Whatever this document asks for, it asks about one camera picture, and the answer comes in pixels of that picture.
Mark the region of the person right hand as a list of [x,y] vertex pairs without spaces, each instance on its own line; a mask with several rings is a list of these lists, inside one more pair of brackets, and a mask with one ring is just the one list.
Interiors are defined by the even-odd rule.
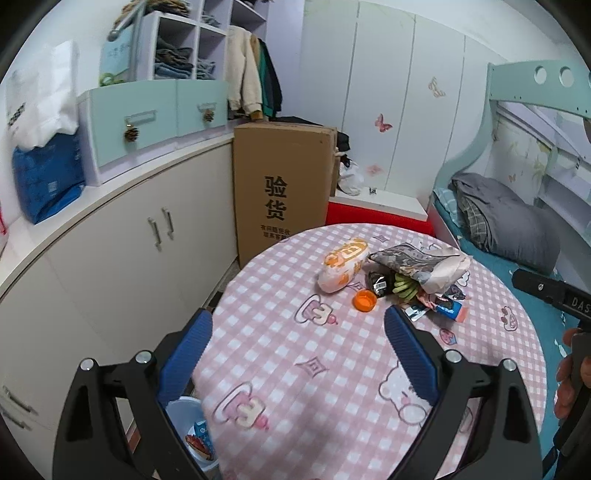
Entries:
[[[580,329],[572,328],[565,332],[563,337],[563,342],[567,346],[571,346],[572,344],[572,337],[579,333]],[[580,375],[581,379],[585,382],[585,384],[590,388],[590,363],[589,358],[586,358],[584,362],[581,364]],[[569,355],[568,357],[564,358],[558,367],[556,380],[559,382],[559,388],[557,390],[557,400],[554,406],[554,413],[556,417],[560,420],[565,419],[572,409],[572,406],[575,401],[575,389],[572,386],[571,382],[571,372],[573,368],[573,361],[572,356]]]

